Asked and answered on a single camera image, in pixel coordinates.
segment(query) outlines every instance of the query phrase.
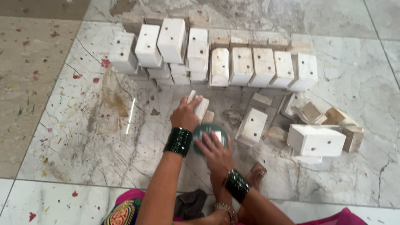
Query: dark cloth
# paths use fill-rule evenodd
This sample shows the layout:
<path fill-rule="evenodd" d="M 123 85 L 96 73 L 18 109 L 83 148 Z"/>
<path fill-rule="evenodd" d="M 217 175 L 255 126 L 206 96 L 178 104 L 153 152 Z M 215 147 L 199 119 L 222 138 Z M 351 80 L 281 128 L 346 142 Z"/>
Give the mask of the dark cloth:
<path fill-rule="evenodd" d="M 201 189 L 178 195 L 175 199 L 174 217 L 184 220 L 204 217 L 201 212 L 206 202 L 207 194 Z"/>

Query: wooden block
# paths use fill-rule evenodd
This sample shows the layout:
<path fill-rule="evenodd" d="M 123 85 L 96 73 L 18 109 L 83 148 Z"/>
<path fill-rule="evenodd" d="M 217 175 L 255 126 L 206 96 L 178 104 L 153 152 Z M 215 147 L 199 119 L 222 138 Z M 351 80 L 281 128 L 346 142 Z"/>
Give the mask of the wooden block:
<path fill-rule="evenodd" d="M 310 48 L 310 43 L 293 40 L 289 43 L 286 51 L 290 52 L 292 55 L 296 55 L 298 53 L 308 54 L 310 52 Z"/>
<path fill-rule="evenodd" d="M 265 110 L 271 106 L 272 99 L 268 98 L 267 96 L 254 92 L 250 98 L 249 104 L 255 105 Z"/>
<path fill-rule="evenodd" d="M 184 63 L 182 46 L 186 35 L 185 21 L 183 19 L 165 18 L 162 23 L 157 47 L 160 50 L 164 62 Z"/>
<path fill-rule="evenodd" d="M 246 144 L 253 146 L 260 141 L 267 114 L 260 112 L 254 108 L 250 109 L 246 116 L 243 118 L 239 126 L 235 139 Z"/>
<path fill-rule="evenodd" d="M 285 51 L 289 45 L 289 41 L 284 38 L 268 38 L 268 48 L 272 48 L 274 51 Z"/>
<path fill-rule="evenodd" d="M 346 136 L 310 125 L 290 125 L 288 145 L 302 156 L 340 156 Z"/>
<path fill-rule="evenodd" d="M 269 87 L 286 88 L 294 79 L 292 57 L 288 52 L 274 51 L 276 75 L 269 83 Z"/>
<path fill-rule="evenodd" d="M 328 109 L 325 113 L 326 117 L 328 118 L 322 124 L 324 125 L 341 125 L 341 126 L 358 126 L 359 125 L 349 116 L 347 116 L 344 112 L 340 111 L 339 109 L 332 107 Z"/>
<path fill-rule="evenodd" d="M 294 80 L 288 90 L 304 92 L 318 83 L 317 58 L 313 55 L 299 53 L 292 55 Z"/>
<path fill-rule="evenodd" d="M 118 73 L 135 75 L 138 72 L 138 58 L 134 53 L 136 48 L 136 35 L 133 33 L 118 32 L 113 41 L 108 57 Z"/>
<path fill-rule="evenodd" d="M 247 86 L 254 74 L 250 48 L 233 48 L 230 55 L 229 85 Z"/>
<path fill-rule="evenodd" d="M 233 48 L 247 48 L 249 46 L 248 38 L 230 37 L 229 52 L 232 54 Z"/>
<path fill-rule="evenodd" d="M 274 53 L 270 48 L 253 48 L 254 75 L 248 86 L 266 88 L 276 74 Z"/>
<path fill-rule="evenodd" d="M 212 36 L 211 37 L 211 50 L 216 48 L 229 49 L 230 37 Z"/>
<path fill-rule="evenodd" d="M 162 57 L 157 49 L 157 38 L 160 26 L 144 24 L 140 29 L 135 54 L 143 67 L 159 67 Z"/>
<path fill-rule="evenodd" d="M 210 86 L 226 87 L 229 84 L 229 51 L 216 48 L 212 51 Z"/>
<path fill-rule="evenodd" d="M 122 15 L 122 25 L 128 33 L 139 35 L 143 24 L 146 24 L 144 16 L 137 16 L 133 12 L 124 13 Z"/>
<path fill-rule="evenodd" d="M 214 112 L 206 111 L 202 123 L 212 123 L 214 121 Z"/>
<path fill-rule="evenodd" d="M 347 153 L 358 153 L 360 151 L 364 129 L 357 126 L 344 127 L 342 134 L 346 135 L 343 151 Z"/>

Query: silver anklet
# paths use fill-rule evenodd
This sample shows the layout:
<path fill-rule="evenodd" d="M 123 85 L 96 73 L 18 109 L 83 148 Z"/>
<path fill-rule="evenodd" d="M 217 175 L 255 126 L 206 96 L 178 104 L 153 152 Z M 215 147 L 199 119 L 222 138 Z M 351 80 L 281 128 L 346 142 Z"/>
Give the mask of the silver anklet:
<path fill-rule="evenodd" d="M 223 209 L 227 211 L 230 217 L 230 224 L 235 225 L 235 211 L 232 211 L 228 204 L 217 202 L 215 203 L 215 210 L 217 209 Z"/>

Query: marble floor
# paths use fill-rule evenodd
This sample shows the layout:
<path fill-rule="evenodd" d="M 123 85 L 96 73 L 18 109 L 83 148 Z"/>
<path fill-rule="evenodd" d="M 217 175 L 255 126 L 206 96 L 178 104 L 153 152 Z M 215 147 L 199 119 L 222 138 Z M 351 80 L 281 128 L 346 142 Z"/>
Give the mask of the marble floor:
<path fill-rule="evenodd" d="M 296 223 L 348 207 L 370 225 L 399 224 L 399 2 L 53 4 L 62 13 L 24 1 L 7 0 L 0 7 L 1 224 L 99 224 L 118 195 L 147 188 L 167 141 L 169 116 L 192 88 L 210 99 L 214 122 L 234 136 L 238 128 L 223 111 L 243 113 L 252 90 L 139 90 L 107 59 L 115 32 L 123 30 L 123 13 L 173 16 L 191 10 L 211 16 L 211 35 L 309 42 L 319 82 L 308 97 L 322 110 L 342 109 L 365 129 L 359 154 L 326 157 L 319 165 L 294 162 L 289 151 L 278 151 L 268 140 L 252 148 L 234 143 L 235 167 L 246 173 L 255 162 L 264 162 L 268 173 L 261 193 Z M 209 214 L 215 202 L 210 175 L 190 152 L 178 192 L 196 188 L 209 194 L 204 207 Z M 31 222 L 30 213 L 36 214 Z"/>

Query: red paint stain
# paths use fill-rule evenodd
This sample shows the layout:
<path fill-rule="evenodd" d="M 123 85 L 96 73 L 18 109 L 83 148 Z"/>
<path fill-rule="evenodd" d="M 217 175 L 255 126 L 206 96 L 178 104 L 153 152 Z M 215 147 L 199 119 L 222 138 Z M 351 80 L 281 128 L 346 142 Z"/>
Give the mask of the red paint stain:
<path fill-rule="evenodd" d="M 36 214 L 29 213 L 29 222 L 32 221 L 36 217 Z"/>
<path fill-rule="evenodd" d="M 108 59 L 101 59 L 101 66 L 108 68 L 108 66 L 110 65 L 110 61 Z"/>

